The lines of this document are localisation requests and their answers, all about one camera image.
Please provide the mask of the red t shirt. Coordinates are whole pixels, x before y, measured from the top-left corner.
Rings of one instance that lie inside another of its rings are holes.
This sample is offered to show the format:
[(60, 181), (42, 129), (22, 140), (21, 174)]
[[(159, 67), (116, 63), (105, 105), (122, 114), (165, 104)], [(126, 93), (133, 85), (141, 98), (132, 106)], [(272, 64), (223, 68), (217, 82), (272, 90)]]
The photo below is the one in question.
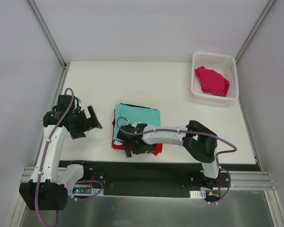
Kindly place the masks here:
[[(117, 127), (115, 120), (112, 122), (112, 125), (114, 126), (114, 129), (116, 129), (116, 132), (115, 131), (113, 132), (113, 136), (116, 136), (116, 139), (114, 139), (114, 138), (112, 139), (112, 148), (117, 149), (117, 150), (124, 150), (124, 146), (122, 144), (122, 141), (117, 138), (119, 128)], [(156, 155), (158, 155), (159, 153), (162, 152), (163, 144), (159, 143), (159, 144), (153, 144), (153, 145), (155, 145), (155, 149), (154, 149), (153, 152), (151, 152), (151, 154), (156, 156)]]

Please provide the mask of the white plastic basket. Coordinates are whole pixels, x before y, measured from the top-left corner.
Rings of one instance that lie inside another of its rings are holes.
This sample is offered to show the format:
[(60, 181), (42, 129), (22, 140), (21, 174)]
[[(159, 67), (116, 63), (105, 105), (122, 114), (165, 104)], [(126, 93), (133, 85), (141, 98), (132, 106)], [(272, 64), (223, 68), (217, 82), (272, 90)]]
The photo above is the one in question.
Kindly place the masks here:
[(235, 58), (220, 53), (194, 52), (191, 92), (194, 99), (228, 105), (239, 98)]

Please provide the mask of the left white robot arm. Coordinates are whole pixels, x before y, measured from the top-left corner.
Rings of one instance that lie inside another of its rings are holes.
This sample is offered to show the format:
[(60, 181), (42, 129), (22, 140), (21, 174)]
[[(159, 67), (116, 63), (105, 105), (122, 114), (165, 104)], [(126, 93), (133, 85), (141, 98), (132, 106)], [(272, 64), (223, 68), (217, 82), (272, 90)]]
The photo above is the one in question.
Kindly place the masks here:
[(43, 140), (35, 169), (19, 193), (30, 210), (63, 210), (74, 185), (92, 180), (85, 161), (72, 161), (60, 175), (58, 167), (67, 136), (73, 140), (86, 137), (85, 132), (102, 126), (94, 109), (88, 106), (87, 117), (77, 97), (59, 95), (57, 105), (43, 116)]

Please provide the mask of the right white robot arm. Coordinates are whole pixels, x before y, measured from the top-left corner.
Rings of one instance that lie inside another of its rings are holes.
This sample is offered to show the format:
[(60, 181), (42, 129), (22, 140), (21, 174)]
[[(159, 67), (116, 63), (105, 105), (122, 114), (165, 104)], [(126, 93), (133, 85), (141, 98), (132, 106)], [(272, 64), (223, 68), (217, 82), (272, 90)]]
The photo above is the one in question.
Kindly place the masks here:
[(159, 144), (177, 145), (186, 151), (203, 168), (203, 177), (195, 177), (195, 183), (201, 187), (212, 189), (221, 180), (220, 170), (215, 155), (217, 135), (197, 121), (188, 125), (163, 128), (146, 123), (127, 123), (120, 126), (119, 117), (115, 121), (118, 128), (117, 138), (122, 141), (127, 157), (133, 154), (155, 153)]

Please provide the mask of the magenta t shirt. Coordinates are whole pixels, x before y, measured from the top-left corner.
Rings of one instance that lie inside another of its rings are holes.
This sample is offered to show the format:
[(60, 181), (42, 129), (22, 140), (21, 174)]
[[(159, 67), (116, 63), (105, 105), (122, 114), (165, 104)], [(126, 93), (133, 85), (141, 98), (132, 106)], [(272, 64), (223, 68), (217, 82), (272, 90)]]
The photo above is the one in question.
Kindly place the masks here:
[(230, 83), (222, 74), (201, 66), (195, 69), (195, 75), (199, 79), (201, 90), (204, 93), (221, 97), (227, 96)]

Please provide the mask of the left aluminium frame post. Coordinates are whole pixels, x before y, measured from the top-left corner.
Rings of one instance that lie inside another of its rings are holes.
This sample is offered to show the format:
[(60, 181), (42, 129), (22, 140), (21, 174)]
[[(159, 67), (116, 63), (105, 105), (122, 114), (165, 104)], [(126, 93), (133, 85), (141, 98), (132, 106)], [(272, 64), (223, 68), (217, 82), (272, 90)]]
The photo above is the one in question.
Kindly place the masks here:
[(65, 59), (62, 56), (61, 51), (59, 50), (47, 24), (45, 19), (42, 16), (42, 13), (40, 11), (40, 9), (38, 8), (36, 2), (34, 0), (26, 0), (29, 8), (31, 9), (36, 22), (38, 23), (38, 25), (40, 26), (40, 29), (45, 37), (45, 39), (47, 40), (50, 48), (52, 49), (56, 59), (58, 60), (59, 64), (61, 65), (61, 67), (63, 69), (67, 69), (68, 67), (68, 63), (65, 61)]

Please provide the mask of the aluminium frame post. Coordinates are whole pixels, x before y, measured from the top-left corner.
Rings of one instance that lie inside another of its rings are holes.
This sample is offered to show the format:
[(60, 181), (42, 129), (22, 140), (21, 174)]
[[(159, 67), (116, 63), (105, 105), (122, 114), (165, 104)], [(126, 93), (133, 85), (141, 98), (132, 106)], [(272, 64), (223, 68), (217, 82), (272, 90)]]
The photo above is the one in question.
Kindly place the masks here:
[(45, 19), (42, 16), (42, 13), (40, 11), (40, 9), (38, 8), (36, 2), (34, 0), (26, 0), (29, 8), (31, 9), (36, 22), (38, 23), (38, 25), (40, 26), (40, 29), (45, 37), (45, 39), (47, 40), (50, 48), (52, 49), (56, 59), (58, 60), (59, 64), (61, 65), (61, 67), (63, 69), (67, 69), (68, 67), (68, 63), (65, 61), (65, 59), (62, 56), (61, 51), (59, 50), (47, 24)]
[(271, 12), (275, 4), (277, 3), (277, 0), (268, 0), (263, 7), (262, 11), (260, 12), (259, 16), (257, 17), (254, 25), (252, 26), (250, 32), (248, 33), (246, 39), (244, 40), (242, 46), (240, 47), (236, 57), (235, 61), (238, 64), (242, 56), (244, 55), (244, 52), (248, 49), (249, 45), (253, 41), (254, 37), (256, 36), (258, 30), (262, 26), (263, 22), (267, 18), (268, 14)]

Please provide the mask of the right aluminium frame post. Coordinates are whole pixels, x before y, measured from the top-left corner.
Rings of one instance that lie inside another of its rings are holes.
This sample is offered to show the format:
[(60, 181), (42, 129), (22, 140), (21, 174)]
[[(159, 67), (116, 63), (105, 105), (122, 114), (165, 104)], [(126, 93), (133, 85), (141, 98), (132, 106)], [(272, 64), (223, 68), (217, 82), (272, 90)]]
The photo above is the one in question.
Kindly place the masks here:
[(253, 41), (254, 37), (256, 36), (258, 30), (262, 26), (263, 22), (267, 18), (268, 14), (271, 12), (275, 4), (277, 3), (277, 0), (268, 0), (263, 7), (262, 11), (260, 12), (259, 16), (257, 17), (254, 25), (252, 26), (250, 32), (248, 33), (246, 39), (244, 40), (242, 46), (240, 47), (236, 57), (235, 61), (238, 64), (242, 56), (244, 55), (244, 52), (248, 49), (249, 45)]

